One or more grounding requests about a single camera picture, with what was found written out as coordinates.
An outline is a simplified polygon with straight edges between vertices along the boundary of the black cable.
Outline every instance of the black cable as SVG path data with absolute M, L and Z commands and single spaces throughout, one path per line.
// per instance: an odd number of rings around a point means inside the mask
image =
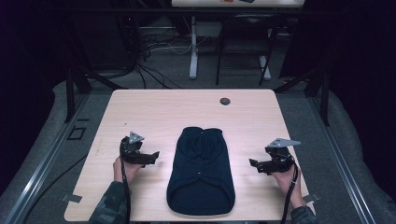
M 139 63 L 136 65 L 136 69 L 135 70 L 136 70 L 137 73 L 139 73 L 140 77 L 142 78 L 143 88 L 145 90 L 147 88 L 147 84 L 146 84 L 145 78 L 143 77 L 142 71 L 140 70 L 140 64 Z
M 288 210 L 289 210 L 290 197 L 291 197 L 291 194 L 293 193 L 294 187 L 297 183 L 297 178 L 298 178 L 298 166 L 296 163 L 294 163 L 293 180 L 290 183 L 288 194 L 286 195 L 285 207 L 283 208 L 283 216 L 282 216 L 282 220 L 280 222 L 281 224 L 284 224 L 286 222 L 286 216 L 287 216 Z
M 106 79 L 113 79 L 113 78 L 117 78 L 117 77 L 125 77 L 126 75 L 130 74 L 132 71 L 134 71 L 134 68 L 128 67 L 126 69 L 123 69 L 122 71 L 120 71 L 117 74 L 112 74 L 112 75 L 101 75 L 101 77 L 104 77 Z
M 121 160 L 121 171 L 122 171 L 122 183 L 125 190 L 125 200 L 126 200 L 125 223 L 129 224 L 129 218 L 131 216 L 131 193 L 129 192 L 128 180 L 125 174 L 123 157 L 120 157 L 120 160 Z
M 169 45 L 172 46 L 172 44 L 181 42 L 181 40 L 184 40 L 184 38 L 185 37 L 183 37 L 183 36 L 174 36 L 169 39 L 162 40 L 162 41 L 155 40 L 155 41 L 152 41 L 153 43 L 151 46 L 146 47 L 145 51 L 152 51 L 152 50 L 158 48 L 159 46 L 169 46 Z
M 175 86 L 178 87 L 179 89 L 184 89 L 184 88 L 178 86 L 178 85 L 177 85 L 175 82 L 173 82 L 171 79 L 169 79 L 169 77 L 163 75 L 160 71 L 158 71 L 158 70 L 156 70 L 156 69 L 153 69 L 153 68 L 146 67 L 146 66 L 143 65 L 143 64 L 139 64 L 139 65 L 141 66 L 141 68 L 142 68 L 144 71 L 146 71 L 147 73 L 149 73 L 152 77 L 153 77 L 153 75 L 152 75 L 148 70 L 150 70 L 150 71 L 152 71 L 152 72 L 155 72 L 155 73 L 159 74 L 163 79 L 165 78 L 166 80 L 168 80 L 170 83 L 172 83 L 173 85 L 175 85 Z
M 81 161 L 83 161 L 86 157 L 88 156 L 88 153 L 85 154 L 82 158 L 80 158 L 78 161 L 76 161 L 73 165 L 71 165 L 67 170 L 65 170 L 63 173 L 61 173 L 56 179 L 54 179 L 44 190 L 43 192 L 38 196 L 38 198 L 35 200 L 35 202 L 32 204 L 32 206 L 29 208 L 29 210 L 27 211 L 23 222 L 22 223 L 26 223 L 27 218 L 30 216 L 30 214 L 32 213 L 33 209 L 35 208 L 35 206 L 37 205 L 37 203 L 41 200 L 41 198 L 44 196 L 45 193 L 47 193 L 47 191 L 56 183 L 56 181 L 58 181 L 62 176 L 64 176 L 67 172 L 69 172 L 71 169 L 73 169 L 77 164 L 79 164 Z

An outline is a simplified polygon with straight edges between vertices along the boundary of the wire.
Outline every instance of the wire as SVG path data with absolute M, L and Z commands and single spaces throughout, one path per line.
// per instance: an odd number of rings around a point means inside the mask
M 146 51 L 153 51 L 153 50 L 157 49 L 157 47 L 159 47 L 159 46 L 171 46 L 171 48 L 172 48 L 173 47 L 172 44 L 181 42 L 181 40 L 184 40 L 184 39 L 185 39 L 185 37 L 183 37 L 183 36 L 175 36 L 170 39 L 165 39 L 163 41 L 156 41 L 154 43 L 147 44 Z M 179 47 L 180 48 L 188 48 L 187 46 L 179 46 Z
M 67 172 L 69 172 L 71 169 L 73 169 L 77 164 L 79 164 L 81 161 L 83 161 L 85 158 L 87 158 L 88 153 L 85 154 L 82 158 L 80 158 L 78 161 L 76 161 L 73 165 L 71 165 L 67 170 L 65 170 L 63 173 L 61 173 L 56 179 L 54 179 L 44 190 L 43 192 L 38 196 L 38 198 L 35 200 L 35 202 L 32 204 L 32 206 L 29 208 L 29 210 L 26 213 L 26 216 L 23 219 L 22 223 L 26 223 L 27 218 L 30 216 L 32 213 L 33 209 L 37 205 L 37 203 L 41 200 L 41 198 L 47 193 L 47 191 L 58 181 L 62 176 L 64 176 Z
M 125 166 L 124 166 L 124 158 L 121 159 L 121 171 L 122 171 L 122 183 L 125 190 L 125 200 L 126 200 L 126 209 L 125 209 L 125 223 L 129 223 L 129 218 L 131 216 L 131 193 L 129 192 L 128 180 L 125 174 Z
M 206 36 L 201 42 L 197 43 L 197 45 L 200 45 L 201 43 L 204 43 L 207 39 L 208 39 L 208 37 Z M 188 53 L 190 51 L 190 49 L 192 48 L 192 44 L 190 44 L 189 46 L 177 46 L 177 47 L 174 47 L 174 46 L 172 46 L 169 43 L 167 43 L 166 45 L 168 45 L 169 48 L 150 49 L 149 51 L 154 51 L 154 50 L 159 50 L 159 49 L 171 49 L 174 53 L 181 55 L 181 54 Z M 185 49 L 185 48 L 188 48 L 188 49 L 186 49 L 183 52 L 178 52 L 178 51 L 175 50 L 175 49 Z
M 294 187 L 297 183 L 297 178 L 298 178 L 298 166 L 296 163 L 294 163 L 293 180 L 290 183 L 288 194 L 286 195 L 285 207 L 283 208 L 283 216 L 282 216 L 282 220 L 280 222 L 281 224 L 284 224 L 286 222 L 286 216 L 287 216 L 288 210 L 289 210 L 290 197 L 291 197 L 291 194 L 293 193 Z
M 112 78 L 117 78 L 117 77 L 125 77 L 126 75 L 130 74 L 132 71 L 134 71 L 134 67 L 128 67 L 126 69 L 123 69 L 119 73 L 112 74 L 112 75 L 100 75 L 101 77 L 104 77 L 106 79 L 112 79 Z
M 163 34 L 150 34 L 150 35 L 143 35 L 143 44 L 146 45 L 146 51 L 150 51 L 153 48 L 157 48 L 157 46 L 159 45 L 167 45 L 170 43 L 177 43 L 181 40 L 187 40 L 187 37 L 181 36 L 181 35 L 176 35 L 175 33 L 173 33 L 173 35 L 170 35 L 169 38 L 161 38 L 161 40 L 159 40 L 159 37 L 168 37 L 169 35 L 166 35 L 166 33 L 173 29 L 168 29 L 166 30 Z
M 192 35 L 192 31 L 190 29 L 189 23 L 187 22 L 186 18 L 183 17 L 184 23 L 186 23 L 187 29 L 189 29 L 190 35 Z
M 170 83 L 172 83 L 174 86 L 178 87 L 179 89 L 184 89 L 184 88 L 178 86 L 178 85 L 177 85 L 175 82 L 173 82 L 171 79 L 169 79 L 169 77 L 163 75 L 160 71 L 158 71 L 158 70 L 156 70 L 156 69 L 153 69 L 153 68 L 146 67 L 145 65 L 143 65 L 143 64 L 141 64 L 141 63 L 138 63 L 138 64 L 136 65 L 136 71 L 137 71 L 137 72 L 140 74 L 140 76 L 142 77 L 142 79 L 143 79 L 143 81 L 144 81 L 144 84 L 145 84 L 145 88 L 146 88 L 146 81 L 145 81 L 145 79 L 143 78 L 142 70 L 143 70 L 144 72 L 146 72 L 147 74 L 149 74 L 150 76 L 152 76 L 152 77 L 153 77 L 157 82 L 159 82 L 161 85 L 163 85 L 163 88 L 172 89 L 171 87 L 165 85 L 165 83 L 164 83 L 165 80 L 168 80 Z M 160 75 L 161 78 L 163 79 L 163 81 L 160 81 L 160 80 L 159 80 L 158 78 L 156 78 L 152 73 L 156 73 L 156 74 Z

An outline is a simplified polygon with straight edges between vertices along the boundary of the desk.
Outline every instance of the desk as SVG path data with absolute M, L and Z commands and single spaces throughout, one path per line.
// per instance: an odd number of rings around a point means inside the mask
M 229 98 L 229 105 L 219 100 Z M 229 214 L 184 216 L 166 202 L 177 139 L 185 127 L 219 128 L 229 151 L 235 205 Z M 120 140 L 133 131 L 144 136 L 142 153 L 160 151 L 156 164 L 139 171 L 132 189 L 133 221 L 280 220 L 284 196 L 272 176 L 259 174 L 248 159 L 269 161 L 264 147 L 277 137 L 290 139 L 276 96 L 270 90 L 114 91 L 93 140 L 64 217 L 88 220 L 113 179 Z M 293 147 L 290 153 L 297 160 Z M 308 194 L 302 176 L 303 196 Z
M 303 7 L 305 0 L 255 0 L 253 3 L 233 0 L 225 2 L 223 0 L 172 0 L 173 7 Z M 260 57 L 260 63 L 265 65 L 265 58 Z M 198 49 L 196 48 L 196 20 L 191 19 L 191 64 L 190 79 L 197 78 Z M 270 80 L 269 72 L 264 75 L 266 80 Z

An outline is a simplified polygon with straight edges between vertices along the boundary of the gray floor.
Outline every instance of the gray floor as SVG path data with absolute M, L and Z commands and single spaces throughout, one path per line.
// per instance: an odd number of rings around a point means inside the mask
M 273 76 L 271 81 L 259 86 L 260 77 L 257 74 L 251 76 L 221 76 L 220 84 L 215 85 L 216 53 L 214 52 L 214 40 L 208 39 L 199 48 L 198 78 L 189 79 L 190 51 L 188 53 L 175 53 L 172 49 L 158 49 L 151 52 L 146 62 L 140 62 L 146 67 L 156 69 L 168 80 L 165 84 L 171 88 L 183 89 L 274 89 L 282 85 L 283 79 L 278 79 L 283 58 L 287 50 L 289 40 L 280 37 L 277 41 L 275 55 L 270 63 L 270 72 Z M 163 78 L 153 73 L 158 80 Z M 151 75 L 143 73 L 147 89 L 161 89 L 159 83 Z M 111 79 L 129 89 L 143 89 L 142 77 L 136 72 L 124 77 Z M 29 192 L 28 183 L 32 176 L 40 168 L 40 162 L 49 155 L 52 150 L 58 149 L 58 153 L 51 154 L 53 162 L 48 164 L 47 172 L 42 174 L 42 186 L 39 191 L 33 191 L 32 199 L 39 195 L 43 189 L 56 179 L 64 170 L 69 168 L 78 159 L 86 154 L 91 146 L 100 120 L 106 109 L 111 90 L 102 83 L 91 80 L 93 91 L 90 95 L 81 95 L 77 92 L 78 112 L 69 124 L 64 124 L 66 116 L 65 107 L 65 84 L 61 83 L 54 88 L 56 101 L 49 119 L 37 138 L 31 153 L 26 158 L 22 168 L 16 174 L 6 192 L 0 199 L 0 222 L 14 220 L 14 216 L 23 217 L 27 207 L 23 203 L 31 204 L 32 200 L 21 197 Z M 302 94 L 305 84 L 285 93 L 276 95 L 281 107 L 284 119 L 290 132 L 290 137 L 301 141 L 300 146 L 295 147 L 298 160 L 304 172 L 304 177 L 310 192 L 317 193 L 321 199 L 315 203 L 315 208 L 321 223 L 396 223 L 396 206 L 394 201 L 385 194 L 372 179 L 369 170 L 361 159 L 361 145 L 353 125 L 337 97 L 331 94 L 329 107 L 329 121 L 331 126 L 325 127 L 318 119 L 318 100 L 305 98 Z M 67 140 L 71 129 L 83 127 L 86 129 L 80 140 Z M 345 159 L 345 167 L 339 166 L 339 157 L 334 153 L 339 149 L 342 159 Z M 44 194 L 44 197 L 36 204 L 30 214 L 27 223 L 68 223 L 64 220 L 64 209 L 67 203 L 60 199 L 65 194 L 71 194 L 77 182 L 83 162 L 67 172 Z M 345 179 L 345 172 L 352 173 L 352 185 L 350 179 Z M 354 199 L 354 196 L 362 196 L 362 200 Z M 362 213 L 356 203 L 366 203 L 368 213 Z

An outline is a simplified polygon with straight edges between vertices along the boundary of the table leg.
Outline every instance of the table leg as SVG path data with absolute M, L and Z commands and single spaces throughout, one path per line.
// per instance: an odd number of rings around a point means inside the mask
M 190 64 L 190 79 L 197 78 L 198 65 L 198 49 L 197 49 L 197 34 L 196 34 L 195 17 L 191 18 L 191 64 Z
M 265 66 L 265 56 L 260 56 L 260 66 L 264 67 Z M 265 74 L 264 74 L 264 80 L 269 81 L 271 80 L 271 74 L 270 74 L 270 69 L 267 67 L 267 70 L 265 70 Z

